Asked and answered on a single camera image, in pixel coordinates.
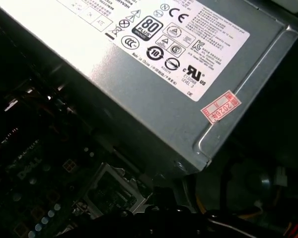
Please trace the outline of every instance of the silver metal casing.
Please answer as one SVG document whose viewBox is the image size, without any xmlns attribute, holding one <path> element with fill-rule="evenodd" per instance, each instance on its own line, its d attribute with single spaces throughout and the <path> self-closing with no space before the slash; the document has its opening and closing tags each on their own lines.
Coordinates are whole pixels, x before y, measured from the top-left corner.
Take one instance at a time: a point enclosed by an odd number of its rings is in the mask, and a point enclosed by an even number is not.
<svg viewBox="0 0 298 238">
<path fill-rule="evenodd" d="M 82 76 L 75 76 L 66 66 L 58 68 L 78 104 L 84 103 L 77 110 L 91 127 L 101 118 L 148 174 L 174 178 L 199 172 L 210 163 L 298 38 L 298 19 L 268 2 L 198 1 L 250 36 L 197 102 L 56 0 L 0 0 L 0 8 L 80 72 Z M 42 50 L 32 51 L 45 56 Z M 200 110 L 227 90 L 242 104 L 211 125 Z"/>
</svg>

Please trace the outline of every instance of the power supply unit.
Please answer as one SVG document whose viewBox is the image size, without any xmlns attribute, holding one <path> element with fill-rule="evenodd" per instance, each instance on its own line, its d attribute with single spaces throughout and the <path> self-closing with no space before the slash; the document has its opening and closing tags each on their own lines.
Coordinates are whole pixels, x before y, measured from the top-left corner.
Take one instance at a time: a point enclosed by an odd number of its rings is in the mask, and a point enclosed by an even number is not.
<svg viewBox="0 0 298 238">
<path fill-rule="evenodd" d="M 212 161 L 298 38 L 258 0 L 0 0 L 0 25 L 162 178 Z"/>
</svg>

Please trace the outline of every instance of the red sticker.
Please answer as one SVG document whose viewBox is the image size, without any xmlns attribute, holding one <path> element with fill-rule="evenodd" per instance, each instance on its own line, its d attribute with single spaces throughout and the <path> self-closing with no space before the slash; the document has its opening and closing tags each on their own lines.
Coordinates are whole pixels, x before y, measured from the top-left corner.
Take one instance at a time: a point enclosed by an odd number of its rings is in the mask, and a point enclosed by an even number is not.
<svg viewBox="0 0 298 238">
<path fill-rule="evenodd" d="M 241 101 L 228 90 L 222 96 L 203 108 L 201 112 L 207 117 L 211 124 L 214 124 L 223 119 L 241 104 Z"/>
</svg>

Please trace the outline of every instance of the ce mark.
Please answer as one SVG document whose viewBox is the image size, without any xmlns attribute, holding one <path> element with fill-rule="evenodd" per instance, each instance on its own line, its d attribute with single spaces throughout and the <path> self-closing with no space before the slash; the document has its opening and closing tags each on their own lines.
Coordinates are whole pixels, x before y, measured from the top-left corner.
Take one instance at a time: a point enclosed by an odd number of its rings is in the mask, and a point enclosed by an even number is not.
<svg viewBox="0 0 298 238">
<path fill-rule="evenodd" d="M 180 9 L 178 9 L 178 8 L 172 8 L 172 9 L 170 9 L 170 11 L 169 11 L 169 15 L 171 16 L 171 17 L 174 17 L 174 15 L 173 15 L 173 12 L 174 11 L 180 11 Z M 180 23 L 183 23 L 183 20 L 186 18 L 186 17 L 188 17 L 189 15 L 188 14 L 180 14 L 179 16 L 178 16 L 178 21 L 180 22 Z"/>
</svg>

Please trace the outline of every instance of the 80 plus logo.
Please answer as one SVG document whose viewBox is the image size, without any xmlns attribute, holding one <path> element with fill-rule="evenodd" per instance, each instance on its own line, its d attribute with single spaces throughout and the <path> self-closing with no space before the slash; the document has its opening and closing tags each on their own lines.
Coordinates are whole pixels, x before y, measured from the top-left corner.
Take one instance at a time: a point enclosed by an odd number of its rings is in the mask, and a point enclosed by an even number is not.
<svg viewBox="0 0 298 238">
<path fill-rule="evenodd" d="M 161 22 L 152 16 L 147 16 L 132 29 L 132 33 L 144 41 L 149 41 L 162 27 Z"/>
</svg>

